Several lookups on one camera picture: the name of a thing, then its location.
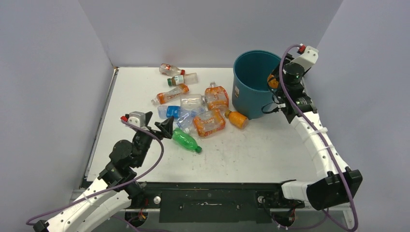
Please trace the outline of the green plastic bottle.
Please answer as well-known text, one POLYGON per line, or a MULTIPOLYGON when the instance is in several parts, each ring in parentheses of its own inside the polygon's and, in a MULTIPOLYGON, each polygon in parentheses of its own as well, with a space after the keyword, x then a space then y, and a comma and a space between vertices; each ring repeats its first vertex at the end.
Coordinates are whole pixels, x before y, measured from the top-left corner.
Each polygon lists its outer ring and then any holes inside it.
POLYGON ((172 139, 186 150, 198 154, 202 152, 202 148, 197 144, 196 140, 180 128, 173 130, 172 139))

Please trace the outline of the large orange label bottle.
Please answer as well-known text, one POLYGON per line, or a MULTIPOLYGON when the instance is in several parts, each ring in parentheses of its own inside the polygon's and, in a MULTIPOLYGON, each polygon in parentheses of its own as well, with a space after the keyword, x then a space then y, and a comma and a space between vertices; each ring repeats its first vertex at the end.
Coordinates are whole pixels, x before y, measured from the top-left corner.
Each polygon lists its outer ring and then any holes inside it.
POLYGON ((226 121, 219 109, 213 109, 195 116, 184 132, 199 138, 207 138, 225 129, 226 121))

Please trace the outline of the small orange juice bottle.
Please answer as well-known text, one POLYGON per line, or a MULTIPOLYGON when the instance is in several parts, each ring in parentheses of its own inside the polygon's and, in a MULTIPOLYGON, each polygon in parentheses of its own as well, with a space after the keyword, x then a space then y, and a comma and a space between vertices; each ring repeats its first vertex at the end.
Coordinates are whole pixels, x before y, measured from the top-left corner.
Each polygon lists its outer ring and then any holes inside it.
POLYGON ((277 89, 279 86, 279 81, 276 78, 275 75, 270 74, 268 79, 267 79, 267 84, 269 86, 270 89, 277 89))

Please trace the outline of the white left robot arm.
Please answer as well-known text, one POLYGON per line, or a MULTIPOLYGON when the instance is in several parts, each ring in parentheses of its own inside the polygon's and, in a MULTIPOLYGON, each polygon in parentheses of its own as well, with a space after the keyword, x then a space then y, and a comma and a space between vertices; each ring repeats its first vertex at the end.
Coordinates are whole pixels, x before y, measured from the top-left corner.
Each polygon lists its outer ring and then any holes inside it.
POLYGON ((36 232, 89 232, 127 207, 138 208, 144 203, 145 185, 139 179, 159 164, 164 155, 162 139, 171 139, 174 117, 155 122, 156 130, 148 126, 152 112, 131 112, 121 117, 121 123, 135 131, 132 140, 119 140, 109 154, 109 162, 76 200, 67 206, 28 219, 27 225, 36 232), (151 143, 161 147, 157 161, 143 174, 134 169, 142 166, 151 143))

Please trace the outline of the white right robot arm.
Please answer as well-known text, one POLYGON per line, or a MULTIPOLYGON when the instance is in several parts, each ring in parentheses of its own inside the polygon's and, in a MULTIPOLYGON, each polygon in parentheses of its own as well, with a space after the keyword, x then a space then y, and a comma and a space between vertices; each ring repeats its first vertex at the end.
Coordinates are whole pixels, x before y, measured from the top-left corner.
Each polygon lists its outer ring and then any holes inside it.
POLYGON ((359 170, 352 170, 334 148, 316 106, 304 92, 301 80, 306 70, 293 59, 292 55, 287 54, 283 62, 283 78, 279 78, 279 67, 276 67, 269 75, 267 85, 277 104, 273 112, 282 111, 298 132, 317 177, 312 181, 283 183, 281 189, 273 194, 274 202, 286 207, 292 200, 304 201, 316 210, 349 203, 363 177, 359 170))

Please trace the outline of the teal plastic bin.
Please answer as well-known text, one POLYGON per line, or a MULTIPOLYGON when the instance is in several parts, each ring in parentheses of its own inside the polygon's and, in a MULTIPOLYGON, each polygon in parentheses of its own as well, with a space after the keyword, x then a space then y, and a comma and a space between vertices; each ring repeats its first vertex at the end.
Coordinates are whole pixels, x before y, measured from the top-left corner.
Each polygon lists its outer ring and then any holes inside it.
POLYGON ((248 119, 260 118, 273 106, 273 94, 267 80, 279 65, 280 57, 263 50, 251 50, 238 56, 233 65, 232 105, 248 119))

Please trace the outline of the orange juice bottle near bin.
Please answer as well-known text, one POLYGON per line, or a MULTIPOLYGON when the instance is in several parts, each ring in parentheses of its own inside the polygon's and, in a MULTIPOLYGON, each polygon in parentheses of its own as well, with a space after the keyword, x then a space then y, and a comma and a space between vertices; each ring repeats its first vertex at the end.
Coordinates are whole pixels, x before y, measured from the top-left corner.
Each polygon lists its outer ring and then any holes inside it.
POLYGON ((224 115, 232 125, 241 130, 248 125, 249 119, 237 111, 227 110, 224 115))

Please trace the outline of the slim orange label bottle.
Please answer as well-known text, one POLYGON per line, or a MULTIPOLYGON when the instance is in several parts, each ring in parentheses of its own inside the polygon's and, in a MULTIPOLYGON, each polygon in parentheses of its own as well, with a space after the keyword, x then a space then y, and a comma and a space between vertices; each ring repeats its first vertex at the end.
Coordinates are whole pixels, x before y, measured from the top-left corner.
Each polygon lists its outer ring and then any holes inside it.
POLYGON ((171 89, 170 91, 157 94, 156 97, 151 100, 151 103, 153 105, 162 105, 188 92, 189 87, 185 84, 180 84, 175 88, 171 89))

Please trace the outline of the blue label crushed bottle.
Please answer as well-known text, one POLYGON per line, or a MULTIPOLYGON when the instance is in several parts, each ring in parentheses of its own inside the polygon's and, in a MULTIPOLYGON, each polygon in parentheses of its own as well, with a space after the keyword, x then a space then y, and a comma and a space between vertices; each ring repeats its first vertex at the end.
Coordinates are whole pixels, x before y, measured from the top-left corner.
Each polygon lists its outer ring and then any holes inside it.
POLYGON ((176 105, 161 105, 157 107, 157 111, 161 119, 167 119, 172 116, 174 118, 179 118, 184 115, 193 116, 193 112, 191 110, 187 110, 176 105))

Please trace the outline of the clear plastic jar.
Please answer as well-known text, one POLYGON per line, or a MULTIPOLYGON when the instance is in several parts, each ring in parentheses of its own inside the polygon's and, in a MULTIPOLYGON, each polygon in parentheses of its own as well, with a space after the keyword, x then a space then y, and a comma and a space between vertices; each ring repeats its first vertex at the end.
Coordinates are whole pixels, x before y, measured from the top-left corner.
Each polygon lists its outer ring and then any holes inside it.
POLYGON ((192 110, 206 106, 205 96, 201 94, 185 94, 180 96, 180 106, 186 110, 192 110))

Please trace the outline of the red cap clear bottle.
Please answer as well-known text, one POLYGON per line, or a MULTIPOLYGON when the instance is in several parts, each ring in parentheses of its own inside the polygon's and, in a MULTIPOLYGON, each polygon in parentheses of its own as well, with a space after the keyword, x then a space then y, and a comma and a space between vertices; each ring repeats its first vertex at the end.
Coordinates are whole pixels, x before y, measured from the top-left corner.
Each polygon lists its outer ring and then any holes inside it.
POLYGON ((186 71, 174 65, 162 63, 159 67, 159 72, 167 76, 177 76, 177 75, 184 75, 186 71))

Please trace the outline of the green cap coffee bottle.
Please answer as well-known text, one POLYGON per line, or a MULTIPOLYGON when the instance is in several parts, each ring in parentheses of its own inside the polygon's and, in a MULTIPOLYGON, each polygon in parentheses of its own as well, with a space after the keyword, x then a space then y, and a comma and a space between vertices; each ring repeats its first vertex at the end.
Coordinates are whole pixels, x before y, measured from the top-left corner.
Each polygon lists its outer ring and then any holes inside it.
POLYGON ((198 82, 197 73, 181 74, 167 79, 167 84, 170 87, 178 86, 180 84, 193 85, 198 82))

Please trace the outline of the crushed orange label bottle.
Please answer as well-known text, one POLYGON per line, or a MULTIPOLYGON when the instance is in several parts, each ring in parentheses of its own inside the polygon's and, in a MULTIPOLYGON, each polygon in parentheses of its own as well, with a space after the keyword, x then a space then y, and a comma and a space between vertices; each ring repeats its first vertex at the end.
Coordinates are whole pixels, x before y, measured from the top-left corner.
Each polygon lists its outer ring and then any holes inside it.
POLYGON ((225 88, 218 86, 215 82, 210 82, 204 96, 208 110, 216 108, 227 110, 229 108, 229 97, 225 88))

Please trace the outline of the black base frame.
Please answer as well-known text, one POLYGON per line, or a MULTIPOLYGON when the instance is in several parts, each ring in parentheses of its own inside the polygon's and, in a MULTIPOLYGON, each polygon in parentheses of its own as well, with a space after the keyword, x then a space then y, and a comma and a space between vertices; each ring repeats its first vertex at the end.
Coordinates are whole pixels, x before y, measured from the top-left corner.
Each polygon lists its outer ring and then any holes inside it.
POLYGON ((279 183, 148 182, 139 200, 120 213, 134 226, 160 223, 269 223, 271 216, 293 217, 305 203, 282 196, 279 183))

